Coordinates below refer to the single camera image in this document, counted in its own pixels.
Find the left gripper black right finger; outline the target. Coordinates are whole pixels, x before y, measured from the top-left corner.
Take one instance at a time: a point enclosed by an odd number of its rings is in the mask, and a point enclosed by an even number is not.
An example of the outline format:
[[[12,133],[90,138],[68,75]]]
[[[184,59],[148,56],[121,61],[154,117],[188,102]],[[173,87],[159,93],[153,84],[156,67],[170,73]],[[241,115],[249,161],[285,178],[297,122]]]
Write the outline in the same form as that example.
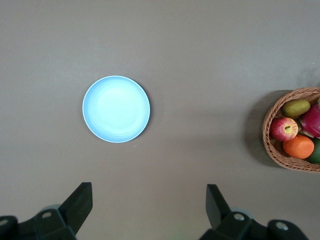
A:
[[[264,226],[243,212],[232,211],[216,184],[206,186],[205,210],[211,228],[201,240],[308,240],[290,221],[274,219]]]

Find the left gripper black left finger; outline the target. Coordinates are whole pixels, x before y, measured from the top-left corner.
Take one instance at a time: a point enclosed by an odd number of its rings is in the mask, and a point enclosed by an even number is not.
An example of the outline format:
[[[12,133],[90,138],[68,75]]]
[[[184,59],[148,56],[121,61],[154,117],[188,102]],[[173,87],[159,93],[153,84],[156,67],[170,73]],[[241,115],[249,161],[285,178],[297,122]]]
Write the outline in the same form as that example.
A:
[[[82,182],[58,207],[40,211],[31,219],[18,222],[13,215],[0,217],[2,240],[75,240],[93,208],[90,182]]]

